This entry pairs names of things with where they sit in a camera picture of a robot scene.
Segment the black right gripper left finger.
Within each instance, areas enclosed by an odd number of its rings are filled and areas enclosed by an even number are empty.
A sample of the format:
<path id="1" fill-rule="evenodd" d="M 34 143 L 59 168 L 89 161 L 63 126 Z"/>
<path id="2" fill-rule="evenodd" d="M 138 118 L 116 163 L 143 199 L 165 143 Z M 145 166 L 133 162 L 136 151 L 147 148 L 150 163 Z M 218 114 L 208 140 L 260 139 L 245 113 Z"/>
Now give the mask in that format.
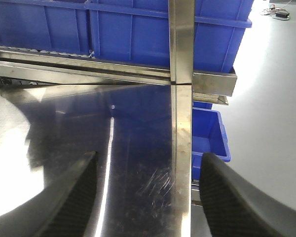
<path id="1" fill-rule="evenodd" d="M 97 193 L 97 153 L 85 154 L 32 199 L 0 216 L 0 237 L 82 237 Z"/>

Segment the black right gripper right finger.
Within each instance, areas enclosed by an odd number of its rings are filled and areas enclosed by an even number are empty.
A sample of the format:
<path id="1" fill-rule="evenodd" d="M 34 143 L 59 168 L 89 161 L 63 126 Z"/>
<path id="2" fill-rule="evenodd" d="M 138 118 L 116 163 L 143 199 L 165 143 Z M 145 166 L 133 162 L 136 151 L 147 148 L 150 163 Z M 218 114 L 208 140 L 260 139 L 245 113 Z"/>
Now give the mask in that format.
<path id="1" fill-rule="evenodd" d="M 214 237 L 296 237 L 296 210 L 270 197 L 214 153 L 204 153 L 200 199 Z"/>

